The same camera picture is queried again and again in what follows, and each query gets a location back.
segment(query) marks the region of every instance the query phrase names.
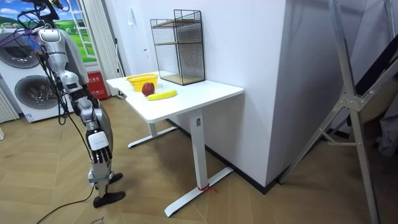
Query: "red string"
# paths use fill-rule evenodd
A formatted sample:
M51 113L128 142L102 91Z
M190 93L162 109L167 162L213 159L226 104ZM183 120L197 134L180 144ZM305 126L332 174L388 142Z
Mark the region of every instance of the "red string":
M210 186L210 184L207 184L207 186L202 188L202 189L200 187L198 187L198 189L200 191L204 191L204 190L210 189L210 190L214 190L216 193L218 193L217 189L215 189L214 187Z

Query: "wire basket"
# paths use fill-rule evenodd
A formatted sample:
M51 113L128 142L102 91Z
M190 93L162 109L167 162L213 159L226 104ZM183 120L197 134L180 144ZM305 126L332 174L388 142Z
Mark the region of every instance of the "wire basket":
M161 79L188 85L205 76L201 12L174 10L174 19L151 19Z
M128 77L126 80L133 87L134 91L142 91L142 87L145 83L153 83L155 88L157 85L157 75L156 74L143 74L143 75L134 75Z

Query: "humanoid robot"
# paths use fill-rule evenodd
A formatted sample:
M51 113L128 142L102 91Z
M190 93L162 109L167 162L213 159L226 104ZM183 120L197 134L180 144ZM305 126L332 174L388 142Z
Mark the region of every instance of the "humanoid robot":
M35 14L40 22L34 29L25 27L23 35L33 36L39 59L46 69L52 74L53 81L58 91L57 96L68 95L76 115L81 118L86 126L86 142L88 143L91 169L88 173L89 183L98 190L98 197L94 199L95 208L117 202L124 198L124 192L108 192L108 185L122 178L122 173L113 174L111 171L113 134L108 115L100 101L89 91L88 76L80 56L77 45L72 38L61 29L57 29L53 20L59 17L53 5L63 9L59 0L22 0L34 4L35 9L24 14ZM50 14L41 16L40 11L45 8Z

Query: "yellow bowl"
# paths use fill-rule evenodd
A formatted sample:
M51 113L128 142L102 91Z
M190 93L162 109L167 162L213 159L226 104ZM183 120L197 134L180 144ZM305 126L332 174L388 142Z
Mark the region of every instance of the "yellow bowl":
M155 88L157 85L157 77L156 74L142 74L142 75L134 75L128 77L126 80L129 81L130 85L133 87L134 91L142 91L142 87L145 83L153 83Z

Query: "dryer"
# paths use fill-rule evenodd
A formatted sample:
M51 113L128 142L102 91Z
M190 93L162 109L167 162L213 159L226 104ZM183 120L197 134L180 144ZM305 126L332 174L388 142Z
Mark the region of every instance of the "dryer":
M15 29L0 30L0 42L12 38L14 35L9 35L14 31ZM29 122L58 116L55 93L50 89L35 52L23 38L0 47L0 73ZM72 112L68 98L67 101L69 111Z

